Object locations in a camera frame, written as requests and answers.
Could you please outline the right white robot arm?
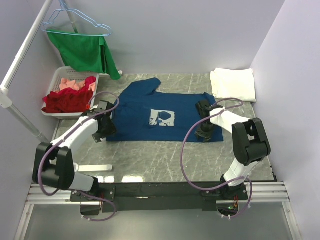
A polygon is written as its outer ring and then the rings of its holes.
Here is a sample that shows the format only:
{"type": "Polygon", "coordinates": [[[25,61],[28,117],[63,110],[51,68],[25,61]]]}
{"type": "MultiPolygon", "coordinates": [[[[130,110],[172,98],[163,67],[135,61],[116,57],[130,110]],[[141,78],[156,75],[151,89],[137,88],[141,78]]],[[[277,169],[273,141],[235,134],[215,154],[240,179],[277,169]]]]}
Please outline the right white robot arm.
{"type": "Polygon", "coordinates": [[[195,136],[207,143],[213,139],[218,127],[232,134],[234,160],[222,175],[219,190],[214,193],[230,200],[241,192],[245,178],[252,169],[270,155],[271,146],[261,119],[242,117],[228,110],[202,122],[195,136]]]}

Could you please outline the blue mickey t shirt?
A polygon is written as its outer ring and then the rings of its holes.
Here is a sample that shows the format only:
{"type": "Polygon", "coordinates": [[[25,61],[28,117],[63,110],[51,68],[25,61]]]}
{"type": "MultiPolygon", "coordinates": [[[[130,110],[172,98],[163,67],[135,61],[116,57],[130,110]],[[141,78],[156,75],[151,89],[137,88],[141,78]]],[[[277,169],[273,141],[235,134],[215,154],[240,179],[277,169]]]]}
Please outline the blue mickey t shirt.
{"type": "Polygon", "coordinates": [[[165,141],[182,142],[201,117],[199,101],[214,104],[215,98],[202,94],[162,93],[158,78],[132,82],[119,96],[113,123],[116,133],[108,142],[165,141]]]}

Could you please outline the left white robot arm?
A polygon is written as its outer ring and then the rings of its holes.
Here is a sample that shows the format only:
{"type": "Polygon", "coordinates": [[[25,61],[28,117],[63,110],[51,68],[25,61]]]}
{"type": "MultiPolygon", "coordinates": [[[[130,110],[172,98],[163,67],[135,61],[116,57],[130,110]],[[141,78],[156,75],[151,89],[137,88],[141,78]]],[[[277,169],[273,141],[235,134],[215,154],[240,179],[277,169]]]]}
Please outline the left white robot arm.
{"type": "Polygon", "coordinates": [[[100,195],[96,177],[75,171],[73,154],[92,136],[100,143],[116,133],[113,123],[117,105],[101,100],[98,107],[86,110],[67,132],[52,142],[40,143],[35,151],[32,180],[42,186],[57,190],[82,192],[88,201],[100,195]]]}

